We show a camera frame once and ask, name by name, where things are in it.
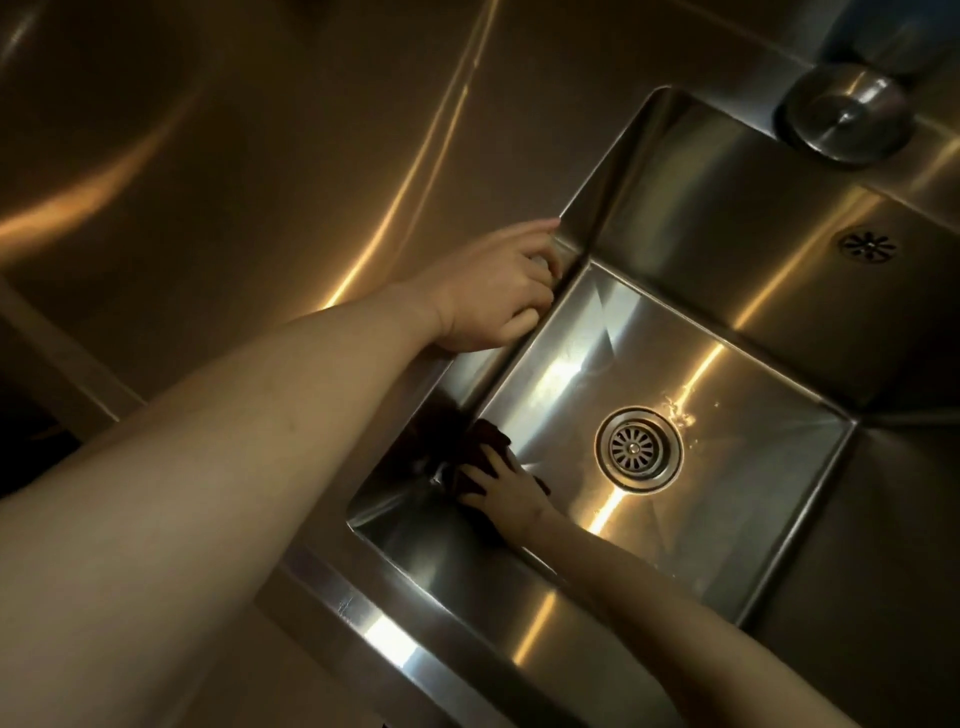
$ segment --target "person's left arm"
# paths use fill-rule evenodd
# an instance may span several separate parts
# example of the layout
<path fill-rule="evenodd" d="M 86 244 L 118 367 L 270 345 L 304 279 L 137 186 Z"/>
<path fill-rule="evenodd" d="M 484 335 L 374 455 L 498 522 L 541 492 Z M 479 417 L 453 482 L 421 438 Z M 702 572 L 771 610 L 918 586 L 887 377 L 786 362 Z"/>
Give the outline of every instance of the person's left arm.
<path fill-rule="evenodd" d="M 401 370 L 501 346 L 553 301 L 556 220 L 203 367 L 0 502 L 0 722 L 153 725 L 252 598 Z"/>

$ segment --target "finger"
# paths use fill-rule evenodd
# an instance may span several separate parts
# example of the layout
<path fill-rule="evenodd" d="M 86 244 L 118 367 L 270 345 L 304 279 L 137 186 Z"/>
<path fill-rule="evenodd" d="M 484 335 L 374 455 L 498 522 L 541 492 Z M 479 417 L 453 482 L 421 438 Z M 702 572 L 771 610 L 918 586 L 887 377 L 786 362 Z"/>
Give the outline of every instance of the finger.
<path fill-rule="evenodd" d="M 482 470 L 473 465 L 461 465 L 460 472 L 466 475 L 470 480 L 481 488 L 490 488 L 496 485 L 496 478 L 490 477 Z"/>
<path fill-rule="evenodd" d="M 483 496 L 478 493 L 466 493 L 457 498 L 457 502 L 463 503 L 470 508 L 476 508 L 478 511 L 483 510 Z"/>
<path fill-rule="evenodd" d="M 550 310 L 551 305 L 553 305 L 553 291 L 542 283 L 531 280 L 527 284 L 526 301 L 523 307 L 535 308 L 542 317 Z"/>
<path fill-rule="evenodd" d="M 503 458 L 497 454 L 496 450 L 491 448 L 489 445 L 481 445 L 480 449 L 487 455 L 487 459 L 490 461 L 493 471 L 499 477 L 510 474 L 510 468 L 507 467 L 507 464 L 503 462 Z"/>
<path fill-rule="evenodd" d="M 540 315 L 535 308 L 525 308 L 520 311 L 514 318 L 500 327 L 500 331 L 497 332 L 500 346 L 509 344 L 520 336 L 530 333 L 539 322 Z"/>
<path fill-rule="evenodd" d="M 514 473 L 519 473 L 523 470 L 523 466 L 520 465 L 520 461 L 516 459 L 516 455 L 514 455 L 514 452 L 510 448 L 507 448 L 507 465 L 510 466 L 510 470 Z"/>
<path fill-rule="evenodd" d="M 564 265 L 560 254 L 553 244 L 553 237 L 547 234 L 525 235 L 517 240 L 516 248 L 527 257 L 541 257 L 546 261 L 550 274 L 558 279 L 564 274 Z"/>
<path fill-rule="evenodd" d="M 487 235 L 488 240 L 507 240 L 512 237 L 529 235 L 534 232 L 552 232 L 560 226 L 559 217 L 547 217 L 541 220 L 527 220 L 526 222 L 508 225 Z"/>
<path fill-rule="evenodd" d="M 553 276 L 549 270 L 525 255 L 520 256 L 520 270 L 523 271 L 528 279 L 535 280 L 537 283 L 542 283 L 546 286 L 552 286 L 554 283 Z"/>

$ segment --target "person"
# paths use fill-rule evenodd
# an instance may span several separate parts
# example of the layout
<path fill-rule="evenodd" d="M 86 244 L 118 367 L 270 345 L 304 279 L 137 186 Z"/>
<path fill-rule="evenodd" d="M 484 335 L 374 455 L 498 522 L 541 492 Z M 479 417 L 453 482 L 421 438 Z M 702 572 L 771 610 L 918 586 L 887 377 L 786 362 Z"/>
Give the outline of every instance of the person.
<path fill-rule="evenodd" d="M 304 316 L 171 387 L 0 501 L 0 725 L 169 725 L 400 372 L 532 330 L 561 274 L 538 220 Z M 546 262 L 544 267 L 537 258 Z M 770 653 L 491 458 L 465 497 L 609 613 L 693 723 L 848 725 Z"/>

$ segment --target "forearm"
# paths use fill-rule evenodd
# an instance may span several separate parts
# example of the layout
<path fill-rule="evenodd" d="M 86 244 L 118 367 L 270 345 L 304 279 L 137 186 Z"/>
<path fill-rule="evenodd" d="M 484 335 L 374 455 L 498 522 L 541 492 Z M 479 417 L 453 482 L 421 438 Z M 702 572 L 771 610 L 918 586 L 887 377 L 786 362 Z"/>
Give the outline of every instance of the forearm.
<path fill-rule="evenodd" d="M 252 596 L 435 335 L 399 289 L 298 320 L 198 371 L 0 504 L 0 683 L 32 674 L 33 698 L 47 696 L 21 694 L 34 708 L 66 690 L 88 695 L 93 724 L 107 707 L 144 717 L 164 679 Z M 97 705 L 105 695 L 128 699 Z M 82 724 L 76 703 L 63 704 L 71 720 L 41 722 Z"/>
<path fill-rule="evenodd" d="M 548 512 L 527 547 L 586 592 L 692 725 L 853 726 L 762 645 L 641 559 Z"/>

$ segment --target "drain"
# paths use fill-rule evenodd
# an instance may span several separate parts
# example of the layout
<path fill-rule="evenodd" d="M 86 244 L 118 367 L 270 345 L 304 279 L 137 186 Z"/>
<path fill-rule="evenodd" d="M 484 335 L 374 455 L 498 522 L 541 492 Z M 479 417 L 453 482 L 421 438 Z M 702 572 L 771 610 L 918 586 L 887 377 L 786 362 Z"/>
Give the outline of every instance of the drain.
<path fill-rule="evenodd" d="M 900 243 L 869 228 L 851 228 L 834 238 L 840 253 L 860 263 L 885 263 L 900 252 Z"/>
<path fill-rule="evenodd" d="M 596 442 L 603 472 L 622 488 L 649 492 L 662 488 L 680 469 L 683 449 L 676 428 L 642 407 L 614 412 Z"/>

